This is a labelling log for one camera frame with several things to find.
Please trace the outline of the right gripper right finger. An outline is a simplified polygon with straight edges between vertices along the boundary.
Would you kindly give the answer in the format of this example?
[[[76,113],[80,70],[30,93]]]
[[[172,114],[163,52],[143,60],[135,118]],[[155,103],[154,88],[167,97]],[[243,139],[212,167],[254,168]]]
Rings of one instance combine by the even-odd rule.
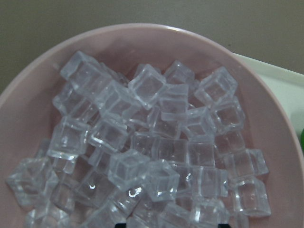
[[[229,224],[218,224],[218,228],[229,228]]]

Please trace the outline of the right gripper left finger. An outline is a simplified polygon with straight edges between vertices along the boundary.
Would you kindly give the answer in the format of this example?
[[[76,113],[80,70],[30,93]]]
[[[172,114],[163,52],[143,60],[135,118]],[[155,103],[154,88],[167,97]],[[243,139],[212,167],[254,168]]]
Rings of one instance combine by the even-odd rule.
[[[114,228],[126,228],[125,223],[117,223]]]

